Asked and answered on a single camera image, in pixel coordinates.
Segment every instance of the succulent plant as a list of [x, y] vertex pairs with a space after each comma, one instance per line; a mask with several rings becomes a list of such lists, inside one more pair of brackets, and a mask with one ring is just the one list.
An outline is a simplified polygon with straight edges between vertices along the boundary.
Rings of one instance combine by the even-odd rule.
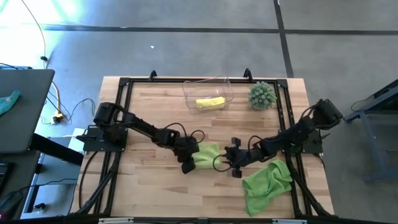
[[265, 110], [276, 102], [274, 89], [265, 82], [257, 82], [250, 87], [248, 99], [256, 110]]

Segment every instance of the black metal frame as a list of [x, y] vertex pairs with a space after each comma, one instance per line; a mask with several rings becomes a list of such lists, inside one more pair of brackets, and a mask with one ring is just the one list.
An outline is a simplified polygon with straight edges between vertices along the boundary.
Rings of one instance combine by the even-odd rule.
[[[133, 88], [134, 83], [147, 83], [147, 82], [151, 82], [151, 83], [183, 83], [188, 80], [191, 82], [203, 80], [202, 78], [175, 78], [175, 77], [173, 77], [173, 78], [167, 78], [167, 77], [156, 78], [156, 77], [157, 77], [156, 71], [152, 71], [149, 78], [129, 78], [129, 77], [120, 78], [119, 86], [118, 86], [118, 93], [116, 95], [115, 103], [118, 105], [121, 104], [123, 89], [125, 86], [127, 86], [127, 94], [126, 94], [126, 100], [124, 102], [124, 108], [126, 111], [129, 110], [132, 88]], [[292, 110], [292, 105], [290, 102], [290, 95], [289, 95], [289, 87], [288, 87], [286, 79], [255, 79], [255, 78], [253, 78], [252, 73], [251, 73], [250, 69], [248, 69], [248, 68], [245, 69], [243, 77], [247, 78], [247, 79], [231, 78], [229, 80], [229, 82], [230, 83], [266, 82], [274, 87], [276, 97], [277, 97], [277, 110], [278, 110], [280, 129], [284, 130], [284, 129], [286, 129], [286, 126], [285, 126], [285, 120], [284, 120], [284, 112], [282, 109], [282, 100], [281, 100], [280, 92], [279, 92], [280, 88], [282, 88], [282, 91], [284, 93], [284, 97], [286, 100], [289, 123], [291, 126], [294, 124], [293, 110]], [[110, 157], [111, 157], [111, 152], [105, 152], [99, 182], [101, 182], [103, 180], [104, 176], [106, 175], [106, 173], [108, 171]], [[286, 161], [291, 161], [292, 160], [291, 155], [289, 153], [285, 153], [285, 159], [286, 159]], [[299, 176], [301, 176], [302, 180], [305, 182], [304, 168], [303, 168], [302, 158], [301, 158], [300, 154], [296, 155], [296, 160], [297, 160], [297, 165], [298, 165]], [[105, 214], [111, 213], [114, 191], [115, 191], [115, 186], [116, 186], [116, 180], [118, 178], [117, 174], [118, 173], [116, 172], [115, 175], [113, 176], [113, 178], [111, 179], [108, 200], [106, 203], [106, 208], [104, 210]], [[293, 208], [294, 208], [294, 214], [301, 215], [302, 212], [299, 207], [299, 198], [297, 196], [297, 189], [296, 189], [295, 183], [292, 182], [291, 186], [292, 186], [291, 194], [292, 194], [292, 203], [293, 203]], [[102, 196], [103, 196], [103, 194], [101, 193], [101, 195], [98, 197], [98, 199], [95, 203], [93, 213], [100, 212]], [[305, 195], [303, 197], [304, 197], [304, 204], [305, 204], [305, 214], [311, 215], [312, 210], [311, 210], [310, 203]]]

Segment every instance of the concrete floor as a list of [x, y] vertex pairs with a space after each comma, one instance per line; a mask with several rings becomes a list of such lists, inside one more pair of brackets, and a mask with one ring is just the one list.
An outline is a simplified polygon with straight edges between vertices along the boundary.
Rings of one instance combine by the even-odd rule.
[[[272, 0], [25, 1], [43, 24], [278, 28]], [[280, 0], [280, 6], [286, 29], [398, 29], [394, 0]], [[29, 16], [19, 1], [9, 1], [0, 13], [0, 26], [7, 26], [0, 29], [0, 43], [7, 43], [0, 62], [42, 66], [37, 60], [43, 54], [40, 33], [34, 26], [20, 26], [32, 22]], [[106, 75], [149, 75], [155, 69], [159, 75], [240, 77], [249, 67], [256, 77], [287, 76], [279, 34], [45, 31], [45, 38], [49, 68], [56, 71], [54, 81], [69, 110], [83, 98], [96, 100]], [[287, 45], [294, 77], [305, 79], [310, 102], [329, 98], [343, 114], [353, 102], [398, 78], [396, 35], [287, 35]], [[80, 105], [71, 125], [39, 123], [36, 131], [71, 134], [91, 123], [90, 108], [89, 103]], [[46, 104], [42, 115], [48, 120], [51, 114], [53, 108]], [[374, 172], [374, 163], [361, 123], [341, 124], [330, 132], [323, 147], [335, 213], [396, 222], [398, 181], [363, 182], [363, 175]], [[383, 129], [376, 133], [384, 134]]]

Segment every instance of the yellow sponge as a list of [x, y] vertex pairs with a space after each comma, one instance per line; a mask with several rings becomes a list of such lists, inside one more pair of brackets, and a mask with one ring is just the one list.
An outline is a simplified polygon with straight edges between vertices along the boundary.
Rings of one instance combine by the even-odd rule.
[[197, 108], [199, 110], [223, 109], [225, 98], [220, 96], [212, 99], [197, 99]]

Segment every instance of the clear plastic container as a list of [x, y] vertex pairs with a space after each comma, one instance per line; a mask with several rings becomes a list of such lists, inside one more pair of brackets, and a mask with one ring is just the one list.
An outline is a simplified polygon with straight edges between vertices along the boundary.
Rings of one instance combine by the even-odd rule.
[[215, 77], [182, 84], [185, 103], [192, 113], [222, 110], [234, 98], [228, 77]]

